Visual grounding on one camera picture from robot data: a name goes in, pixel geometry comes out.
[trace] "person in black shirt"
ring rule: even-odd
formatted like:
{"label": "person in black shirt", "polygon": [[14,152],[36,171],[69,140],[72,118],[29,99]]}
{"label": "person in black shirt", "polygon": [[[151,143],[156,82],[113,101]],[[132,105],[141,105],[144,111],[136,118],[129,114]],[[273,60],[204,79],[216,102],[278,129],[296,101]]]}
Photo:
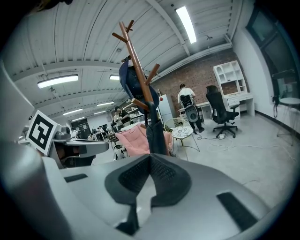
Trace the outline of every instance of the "person in black shirt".
{"label": "person in black shirt", "polygon": [[115,110],[119,113],[120,120],[122,121],[122,123],[125,126],[129,125],[129,122],[130,122],[129,114],[124,109],[121,110],[119,106],[115,107]]}

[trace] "wire chair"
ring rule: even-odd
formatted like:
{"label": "wire chair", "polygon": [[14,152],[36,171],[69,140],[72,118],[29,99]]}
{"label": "wire chair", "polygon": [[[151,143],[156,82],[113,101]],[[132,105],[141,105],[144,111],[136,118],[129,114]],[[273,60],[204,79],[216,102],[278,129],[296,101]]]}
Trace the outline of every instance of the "wire chair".
{"label": "wire chair", "polygon": [[[182,135],[182,136],[175,135],[174,132],[175,132],[175,129],[177,127],[183,127],[183,128],[187,127],[188,130],[190,130],[190,131],[188,132],[188,134],[185,134],[185,135]],[[187,160],[188,160],[188,155],[187,155],[187,151],[186,151],[185,147],[193,148],[193,149],[197,150],[198,152],[200,152],[200,149],[199,149],[199,147],[198,147],[198,145],[197,145],[197,143],[196,143],[196,141],[194,139],[194,136],[192,135],[193,129],[192,129],[191,125],[187,121],[185,121],[185,120],[183,120],[181,118],[172,118],[172,119],[169,119],[169,120],[167,120],[165,122],[164,128],[165,128],[165,131],[171,133],[171,135],[172,135],[173,138],[175,138],[176,140],[179,139],[181,141],[181,144],[183,146],[184,152],[185,152],[185,154],[187,156]],[[183,144],[183,140],[186,139],[186,138],[188,138],[189,136],[192,136],[192,138],[193,138],[193,140],[194,140],[194,142],[195,142],[195,144],[197,146],[197,149],[194,148],[194,147],[191,147],[191,146],[185,146]]]}

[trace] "ceiling light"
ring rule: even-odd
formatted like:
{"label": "ceiling light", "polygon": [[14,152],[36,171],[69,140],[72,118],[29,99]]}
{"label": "ceiling light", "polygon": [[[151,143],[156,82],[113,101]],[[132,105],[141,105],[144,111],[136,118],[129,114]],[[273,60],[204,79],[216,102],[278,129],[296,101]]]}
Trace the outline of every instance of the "ceiling light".
{"label": "ceiling light", "polygon": [[119,75],[111,75],[109,80],[120,80]]}
{"label": "ceiling light", "polygon": [[82,117],[82,118],[77,118],[77,119],[74,119],[74,120],[72,120],[71,122],[75,122],[75,121],[77,121],[77,120],[80,120],[80,119],[84,119],[84,117]]}
{"label": "ceiling light", "polygon": [[113,104],[113,102],[110,102],[110,103],[100,103],[100,104],[97,105],[97,107],[103,106],[103,105],[108,105],[108,104]]}
{"label": "ceiling light", "polygon": [[77,110],[74,110],[74,111],[66,112],[63,115],[68,115],[70,113],[75,113],[75,112],[79,112],[79,111],[82,111],[82,110],[83,110],[82,108],[81,109],[77,109]]}
{"label": "ceiling light", "polygon": [[102,111],[102,112],[96,112],[94,113],[94,115],[99,114],[99,113],[105,113],[106,111]]}
{"label": "ceiling light", "polygon": [[56,85],[59,83],[67,83],[67,82],[72,82],[72,81],[77,81],[78,80],[78,75],[69,75],[69,76],[63,76],[63,77],[55,77],[52,79],[47,79],[44,81],[40,81],[37,83],[37,86],[39,88],[45,88],[49,87],[52,85]]}
{"label": "ceiling light", "polygon": [[187,8],[186,7],[178,8],[178,9],[176,9],[176,12],[177,12],[178,16],[180,17],[184,28],[187,31],[187,36],[189,38],[190,43],[192,44],[192,43],[196,42],[197,39],[196,39],[194,27],[192,25],[191,18],[188,15]]}

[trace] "refrigerator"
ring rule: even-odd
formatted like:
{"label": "refrigerator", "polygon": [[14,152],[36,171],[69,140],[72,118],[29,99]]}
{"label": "refrigerator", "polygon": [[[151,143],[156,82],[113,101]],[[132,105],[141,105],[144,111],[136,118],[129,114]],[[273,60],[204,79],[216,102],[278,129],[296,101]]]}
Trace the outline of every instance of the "refrigerator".
{"label": "refrigerator", "polygon": [[158,105],[163,124],[169,119],[176,118],[175,108],[172,102],[171,95],[164,94],[159,97]]}

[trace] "white corrugated ceiling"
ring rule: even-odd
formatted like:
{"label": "white corrugated ceiling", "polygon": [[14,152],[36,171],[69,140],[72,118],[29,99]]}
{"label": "white corrugated ceiling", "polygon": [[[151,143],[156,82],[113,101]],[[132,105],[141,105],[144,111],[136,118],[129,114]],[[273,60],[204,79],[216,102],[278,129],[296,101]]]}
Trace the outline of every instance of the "white corrugated ceiling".
{"label": "white corrugated ceiling", "polygon": [[[25,17],[12,34],[3,53],[4,65],[13,81],[35,106],[54,118],[83,108],[68,117],[110,110],[127,99],[119,81],[121,59],[128,56],[119,21],[127,25],[139,60],[147,72],[155,63],[159,72],[199,51],[225,42],[232,33],[238,0],[74,0]],[[190,44],[175,9],[186,6],[197,42]],[[37,82],[78,74],[79,81],[39,89]],[[114,101],[113,106],[96,107]]]}

